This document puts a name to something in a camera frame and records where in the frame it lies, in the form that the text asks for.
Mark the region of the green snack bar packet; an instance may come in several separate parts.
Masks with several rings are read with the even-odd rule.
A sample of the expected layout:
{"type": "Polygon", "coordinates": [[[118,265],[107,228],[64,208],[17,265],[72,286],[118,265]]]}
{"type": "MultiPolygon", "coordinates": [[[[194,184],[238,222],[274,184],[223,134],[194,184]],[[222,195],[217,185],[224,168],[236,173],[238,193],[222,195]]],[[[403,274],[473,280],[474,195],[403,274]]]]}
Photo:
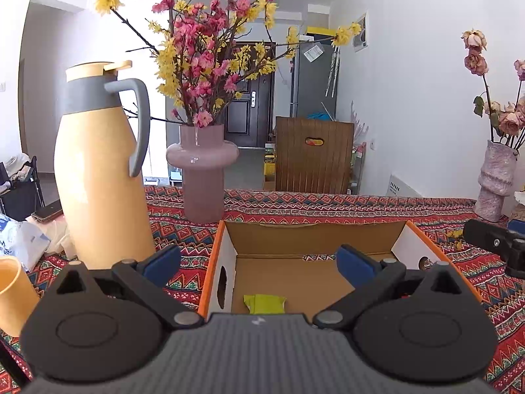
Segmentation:
{"type": "Polygon", "coordinates": [[[286,313],[286,298],[277,295],[244,295],[243,302],[252,315],[286,313]]]}

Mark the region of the textured lilac vase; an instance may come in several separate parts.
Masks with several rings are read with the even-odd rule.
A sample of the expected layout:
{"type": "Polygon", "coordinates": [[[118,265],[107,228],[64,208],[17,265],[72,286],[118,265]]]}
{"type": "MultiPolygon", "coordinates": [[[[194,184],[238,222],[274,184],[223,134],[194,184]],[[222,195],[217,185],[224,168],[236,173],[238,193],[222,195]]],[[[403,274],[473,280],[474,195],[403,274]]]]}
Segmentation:
{"type": "Polygon", "coordinates": [[[501,143],[488,141],[480,168],[480,193],[474,212],[484,220],[498,222],[505,198],[513,192],[519,152],[501,143]]]}

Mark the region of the patterned red tablecloth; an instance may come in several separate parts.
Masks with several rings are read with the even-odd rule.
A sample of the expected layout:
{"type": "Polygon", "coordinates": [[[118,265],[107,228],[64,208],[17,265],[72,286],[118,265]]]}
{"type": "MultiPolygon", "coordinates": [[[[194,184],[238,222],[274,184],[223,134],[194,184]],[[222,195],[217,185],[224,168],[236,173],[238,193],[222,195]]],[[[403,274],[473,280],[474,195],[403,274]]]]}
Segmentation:
{"type": "MultiPolygon", "coordinates": [[[[178,246],[181,253],[179,270],[164,291],[199,314],[220,222],[185,219],[178,188],[149,187],[146,198],[160,250],[178,246]]],[[[2,365],[20,389],[523,392],[524,281],[507,276],[495,254],[465,242],[465,222],[474,218],[471,199],[230,190],[224,201],[221,222],[413,222],[447,259],[426,262],[420,270],[406,267],[391,298],[345,328],[314,325],[321,310],[313,317],[215,312],[196,328],[165,327],[125,299],[111,268],[90,271],[82,261],[59,260],[47,278],[36,280],[44,294],[21,332],[20,353],[1,348],[2,365]]]]}

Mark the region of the yellow thermos jug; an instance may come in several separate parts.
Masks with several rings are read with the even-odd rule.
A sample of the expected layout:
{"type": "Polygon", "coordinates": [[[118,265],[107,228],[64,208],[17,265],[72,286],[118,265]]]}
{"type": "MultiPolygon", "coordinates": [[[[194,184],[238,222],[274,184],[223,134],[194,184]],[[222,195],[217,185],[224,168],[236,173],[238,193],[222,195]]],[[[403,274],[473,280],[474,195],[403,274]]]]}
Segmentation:
{"type": "Polygon", "coordinates": [[[132,65],[102,61],[66,71],[66,108],[54,175],[76,256],[90,270],[155,252],[141,168],[150,141],[150,101],[132,65]]]}

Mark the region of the red orange cardboard box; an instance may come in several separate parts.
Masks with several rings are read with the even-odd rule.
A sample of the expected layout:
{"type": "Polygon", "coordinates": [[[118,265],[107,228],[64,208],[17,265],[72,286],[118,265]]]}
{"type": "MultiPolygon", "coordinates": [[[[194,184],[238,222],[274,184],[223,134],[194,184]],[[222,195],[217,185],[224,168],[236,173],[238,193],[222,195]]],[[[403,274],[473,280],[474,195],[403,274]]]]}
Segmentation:
{"type": "Polygon", "coordinates": [[[199,314],[246,314],[248,295],[284,299],[286,313],[313,317],[354,286],[338,271],[336,250],[349,245],[374,261],[393,258],[410,270],[447,256],[413,222],[219,224],[205,274],[199,314]]]}

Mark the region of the dried pink roses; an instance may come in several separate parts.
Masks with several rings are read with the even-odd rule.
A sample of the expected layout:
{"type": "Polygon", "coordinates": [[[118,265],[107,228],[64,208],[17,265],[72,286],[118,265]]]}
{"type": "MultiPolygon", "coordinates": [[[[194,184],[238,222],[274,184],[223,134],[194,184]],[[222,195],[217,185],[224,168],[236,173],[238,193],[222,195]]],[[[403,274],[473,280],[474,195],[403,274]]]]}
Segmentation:
{"type": "Polygon", "coordinates": [[[464,66],[482,81],[482,91],[472,102],[473,112],[490,122],[490,140],[519,152],[524,147],[524,59],[513,62],[516,94],[504,101],[490,86],[490,65],[486,58],[488,39],[481,30],[465,30],[461,35],[465,47],[464,66]]]}

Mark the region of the white blue plastic bag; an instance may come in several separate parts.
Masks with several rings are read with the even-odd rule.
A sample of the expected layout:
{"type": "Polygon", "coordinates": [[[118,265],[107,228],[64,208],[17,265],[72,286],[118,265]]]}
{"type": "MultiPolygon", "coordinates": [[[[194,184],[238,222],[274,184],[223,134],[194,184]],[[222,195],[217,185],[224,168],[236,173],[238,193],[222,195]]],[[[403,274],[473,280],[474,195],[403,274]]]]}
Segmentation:
{"type": "Polygon", "coordinates": [[[40,228],[5,214],[0,219],[0,254],[17,258],[25,271],[33,271],[51,244],[40,228]]]}

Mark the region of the yellow ceramic mug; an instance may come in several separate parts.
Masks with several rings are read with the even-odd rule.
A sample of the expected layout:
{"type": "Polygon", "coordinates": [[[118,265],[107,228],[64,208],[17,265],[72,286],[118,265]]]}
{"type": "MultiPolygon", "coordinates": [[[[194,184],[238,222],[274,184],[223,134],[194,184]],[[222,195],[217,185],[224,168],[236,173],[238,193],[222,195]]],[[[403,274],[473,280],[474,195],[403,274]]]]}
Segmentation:
{"type": "Polygon", "coordinates": [[[16,258],[2,257],[0,266],[0,327],[7,335],[19,337],[39,296],[16,258]]]}

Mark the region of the brown wooden chair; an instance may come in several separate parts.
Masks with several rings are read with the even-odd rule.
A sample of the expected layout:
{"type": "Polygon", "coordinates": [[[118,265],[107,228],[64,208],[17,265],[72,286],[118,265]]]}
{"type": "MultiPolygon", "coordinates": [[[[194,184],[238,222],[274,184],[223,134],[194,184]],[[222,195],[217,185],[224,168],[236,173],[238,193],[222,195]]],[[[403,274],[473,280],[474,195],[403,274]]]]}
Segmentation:
{"type": "Polygon", "coordinates": [[[350,183],[354,124],[276,119],[277,191],[345,194],[350,183]]]}

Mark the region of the pink glass vase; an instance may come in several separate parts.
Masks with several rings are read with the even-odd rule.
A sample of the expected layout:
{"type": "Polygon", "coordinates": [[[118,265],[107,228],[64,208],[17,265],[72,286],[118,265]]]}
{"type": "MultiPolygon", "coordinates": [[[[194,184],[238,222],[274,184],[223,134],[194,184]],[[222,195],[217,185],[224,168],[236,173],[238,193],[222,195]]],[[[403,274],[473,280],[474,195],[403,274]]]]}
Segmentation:
{"type": "Polygon", "coordinates": [[[180,142],[166,150],[169,165],[182,170],[183,212],[196,224],[215,223],[224,213],[224,168],[239,157],[239,148],[224,139],[221,124],[182,124],[180,142]]]}

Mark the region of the dark brown entry door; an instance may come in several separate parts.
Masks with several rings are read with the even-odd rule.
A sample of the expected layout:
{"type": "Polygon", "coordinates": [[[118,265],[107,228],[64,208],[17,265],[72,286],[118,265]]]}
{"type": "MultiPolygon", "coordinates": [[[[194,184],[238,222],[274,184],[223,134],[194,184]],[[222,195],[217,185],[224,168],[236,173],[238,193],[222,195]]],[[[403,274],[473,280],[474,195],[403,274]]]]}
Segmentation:
{"type": "Polygon", "coordinates": [[[240,148],[263,148],[270,134],[275,74],[243,80],[241,97],[223,112],[224,139],[240,148]]]}

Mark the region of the grey refrigerator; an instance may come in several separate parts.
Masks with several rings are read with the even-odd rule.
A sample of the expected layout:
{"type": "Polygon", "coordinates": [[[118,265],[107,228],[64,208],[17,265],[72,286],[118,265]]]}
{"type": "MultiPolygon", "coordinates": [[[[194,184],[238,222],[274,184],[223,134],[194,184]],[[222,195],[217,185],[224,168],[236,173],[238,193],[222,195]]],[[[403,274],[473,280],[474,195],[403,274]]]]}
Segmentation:
{"type": "Polygon", "coordinates": [[[292,60],[290,116],[335,121],[337,67],[335,48],[320,42],[307,42],[295,51],[292,60]]]}

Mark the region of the yellow box atop fridge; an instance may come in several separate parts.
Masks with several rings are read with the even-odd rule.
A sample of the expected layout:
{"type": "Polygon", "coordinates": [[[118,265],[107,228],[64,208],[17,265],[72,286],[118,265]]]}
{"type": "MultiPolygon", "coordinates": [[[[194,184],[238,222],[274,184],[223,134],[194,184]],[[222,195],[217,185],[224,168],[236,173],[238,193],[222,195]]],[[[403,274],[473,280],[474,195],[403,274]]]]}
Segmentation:
{"type": "Polygon", "coordinates": [[[335,30],[308,26],[305,33],[312,36],[335,36],[335,30]]]}

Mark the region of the pink yellow blossom branches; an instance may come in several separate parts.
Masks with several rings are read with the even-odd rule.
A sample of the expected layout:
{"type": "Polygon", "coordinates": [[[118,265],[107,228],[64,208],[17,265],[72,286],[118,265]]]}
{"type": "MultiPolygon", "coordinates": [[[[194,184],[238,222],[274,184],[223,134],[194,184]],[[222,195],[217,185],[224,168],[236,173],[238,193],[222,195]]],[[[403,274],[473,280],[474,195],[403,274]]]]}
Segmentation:
{"type": "Polygon", "coordinates": [[[246,27],[262,20],[265,30],[276,23],[275,0],[157,0],[153,13],[165,23],[150,21],[162,36],[160,45],[140,39],[156,60],[158,91],[175,103],[181,124],[205,128],[240,98],[240,85],[274,73],[281,59],[291,59],[306,44],[298,29],[286,39],[241,45],[246,27]]]}

